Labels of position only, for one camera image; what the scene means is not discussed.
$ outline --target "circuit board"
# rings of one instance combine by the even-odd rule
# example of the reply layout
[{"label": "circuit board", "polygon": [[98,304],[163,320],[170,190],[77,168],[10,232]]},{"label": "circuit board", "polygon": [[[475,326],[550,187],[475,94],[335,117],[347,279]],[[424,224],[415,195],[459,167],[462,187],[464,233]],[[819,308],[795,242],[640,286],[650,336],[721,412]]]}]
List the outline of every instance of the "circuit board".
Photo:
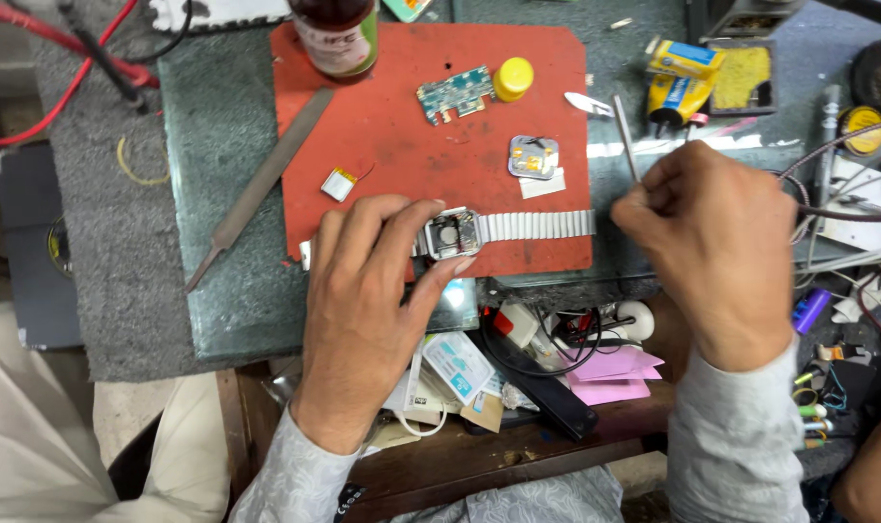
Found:
[{"label": "circuit board", "polygon": [[485,65],[446,80],[423,84],[416,94],[431,125],[438,125],[437,113],[440,113],[443,123],[449,123],[450,115],[447,112],[451,109],[456,109],[456,115],[460,118],[482,111],[486,108],[482,102],[483,95],[489,95],[495,101],[493,80]]}]

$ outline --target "metal watch strap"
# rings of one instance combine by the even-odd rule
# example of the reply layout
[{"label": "metal watch strap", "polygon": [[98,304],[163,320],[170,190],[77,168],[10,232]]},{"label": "metal watch strap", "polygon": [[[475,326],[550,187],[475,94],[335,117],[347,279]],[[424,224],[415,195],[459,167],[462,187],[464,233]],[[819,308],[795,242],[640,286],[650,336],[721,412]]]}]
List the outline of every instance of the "metal watch strap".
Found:
[{"label": "metal watch strap", "polygon": [[596,211],[506,212],[480,216],[482,243],[572,238],[596,233]]}]

